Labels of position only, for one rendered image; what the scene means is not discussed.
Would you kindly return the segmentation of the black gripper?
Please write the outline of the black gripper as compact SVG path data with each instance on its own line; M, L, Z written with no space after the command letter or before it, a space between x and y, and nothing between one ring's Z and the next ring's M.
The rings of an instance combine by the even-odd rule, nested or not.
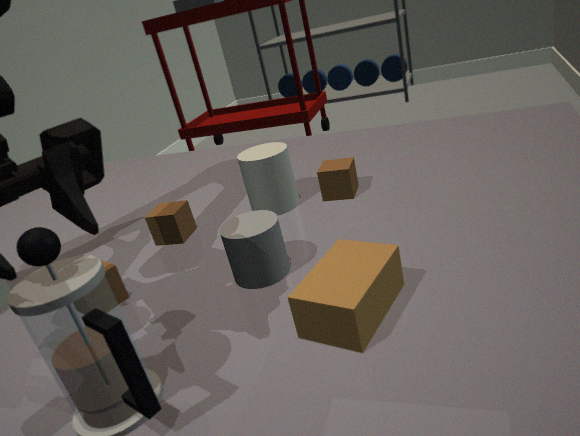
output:
M40 134L42 156L16 166L0 147L0 207L39 188L50 193L52 208L95 235L97 222L84 190L105 177L100 130L79 118Z

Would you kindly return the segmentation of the tan rectangular block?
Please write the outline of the tan rectangular block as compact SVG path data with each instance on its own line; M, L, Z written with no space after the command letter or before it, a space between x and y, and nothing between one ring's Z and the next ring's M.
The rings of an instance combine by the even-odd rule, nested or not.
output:
M338 239L287 297L298 338L363 353L403 286L399 245Z

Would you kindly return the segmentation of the glass french press with plunger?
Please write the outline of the glass french press with plunger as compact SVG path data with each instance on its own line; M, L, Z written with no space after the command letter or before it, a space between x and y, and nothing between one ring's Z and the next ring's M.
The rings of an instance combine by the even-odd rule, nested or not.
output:
M20 280L7 303L73 409L77 434L125 436L162 409L162 382L148 369L101 260L79 255L51 263L60 250L50 229L24 232L17 254L46 266Z

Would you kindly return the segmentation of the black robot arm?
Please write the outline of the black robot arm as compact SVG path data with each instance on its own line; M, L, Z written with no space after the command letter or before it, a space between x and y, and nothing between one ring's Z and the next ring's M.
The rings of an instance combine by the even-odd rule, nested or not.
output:
M9 9L11 0L0 0L0 17ZM14 94L11 87L0 75L0 117L14 113ZM0 133L2 154L9 152L6 138Z

